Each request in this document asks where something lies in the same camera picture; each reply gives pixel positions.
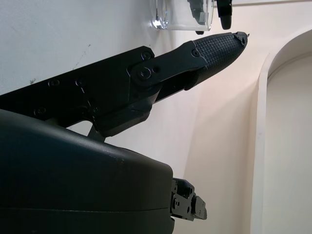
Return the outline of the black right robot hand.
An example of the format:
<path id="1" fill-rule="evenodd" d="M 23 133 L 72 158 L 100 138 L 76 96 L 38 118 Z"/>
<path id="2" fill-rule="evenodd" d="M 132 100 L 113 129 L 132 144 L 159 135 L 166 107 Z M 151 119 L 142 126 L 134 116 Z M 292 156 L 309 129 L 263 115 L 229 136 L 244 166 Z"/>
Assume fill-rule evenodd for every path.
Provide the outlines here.
<path id="1" fill-rule="evenodd" d="M 141 46 L 1 95 L 1 233 L 171 234 L 176 218 L 207 219 L 169 165 L 105 139 L 231 65 L 247 43 L 244 32 L 216 34 L 158 57 Z"/>

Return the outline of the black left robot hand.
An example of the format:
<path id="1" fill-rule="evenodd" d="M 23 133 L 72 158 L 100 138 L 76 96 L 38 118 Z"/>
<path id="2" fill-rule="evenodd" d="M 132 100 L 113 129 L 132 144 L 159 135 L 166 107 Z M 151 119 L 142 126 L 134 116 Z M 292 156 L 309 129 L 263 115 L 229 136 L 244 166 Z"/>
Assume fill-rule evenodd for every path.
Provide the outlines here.
<path id="1" fill-rule="evenodd" d="M 215 3 L 222 29 L 231 28 L 233 12 L 231 0 L 188 0 L 188 3 L 193 18 L 199 25 L 206 26 L 207 31 L 210 31 L 212 26 Z"/>

